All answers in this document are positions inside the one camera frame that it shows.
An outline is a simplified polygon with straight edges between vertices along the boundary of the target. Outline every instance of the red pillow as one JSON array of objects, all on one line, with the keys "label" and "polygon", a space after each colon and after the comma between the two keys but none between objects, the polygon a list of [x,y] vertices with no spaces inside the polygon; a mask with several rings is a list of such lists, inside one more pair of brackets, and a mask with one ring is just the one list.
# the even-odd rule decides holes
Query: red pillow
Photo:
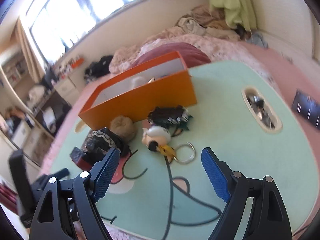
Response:
[{"label": "red pillow", "polygon": [[151,51],[148,51],[147,53],[139,57],[131,65],[131,67],[135,67],[144,62],[147,62],[156,57],[162,56],[164,54],[167,54],[173,51],[180,52],[188,68],[211,63],[211,60],[208,58],[208,56],[204,54],[201,50],[197,49],[195,46],[185,42],[176,42],[176,43],[164,44]]}]

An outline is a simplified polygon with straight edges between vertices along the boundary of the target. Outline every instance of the brown fluffy ball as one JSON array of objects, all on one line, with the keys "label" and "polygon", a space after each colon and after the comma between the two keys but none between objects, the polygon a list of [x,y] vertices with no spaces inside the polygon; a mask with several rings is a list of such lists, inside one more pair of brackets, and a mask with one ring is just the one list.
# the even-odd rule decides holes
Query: brown fluffy ball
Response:
[{"label": "brown fluffy ball", "polygon": [[110,131],[118,135],[126,143],[130,142],[137,134],[137,128],[132,120],[122,115],[111,121]]}]

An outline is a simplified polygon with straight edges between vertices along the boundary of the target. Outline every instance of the hanging green towel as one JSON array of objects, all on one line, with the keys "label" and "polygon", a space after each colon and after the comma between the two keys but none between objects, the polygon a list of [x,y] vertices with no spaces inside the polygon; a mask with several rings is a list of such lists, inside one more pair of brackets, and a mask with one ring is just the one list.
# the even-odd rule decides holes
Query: hanging green towel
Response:
[{"label": "hanging green towel", "polygon": [[257,29],[256,17],[250,0],[209,0],[211,7],[224,8],[226,23],[236,29],[241,24],[247,31]]}]

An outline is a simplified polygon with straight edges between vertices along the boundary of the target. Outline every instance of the window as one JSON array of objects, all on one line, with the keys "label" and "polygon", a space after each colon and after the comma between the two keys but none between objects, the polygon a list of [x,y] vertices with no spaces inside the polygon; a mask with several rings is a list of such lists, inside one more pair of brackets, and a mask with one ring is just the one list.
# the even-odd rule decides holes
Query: window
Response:
[{"label": "window", "polygon": [[97,23],[133,0],[34,0],[26,13],[43,58],[56,62]]}]

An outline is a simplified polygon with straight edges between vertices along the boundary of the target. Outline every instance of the open box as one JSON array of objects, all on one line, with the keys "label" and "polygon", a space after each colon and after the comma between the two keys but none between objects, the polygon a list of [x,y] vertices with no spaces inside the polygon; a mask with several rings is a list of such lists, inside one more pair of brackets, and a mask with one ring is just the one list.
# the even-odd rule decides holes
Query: open box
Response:
[{"label": "open box", "polygon": [[[150,81],[132,89],[137,78]],[[79,117],[93,130],[109,127],[117,116],[133,122],[146,119],[156,106],[196,104],[186,64],[179,52],[171,52],[111,78],[99,85],[84,104]]]}]

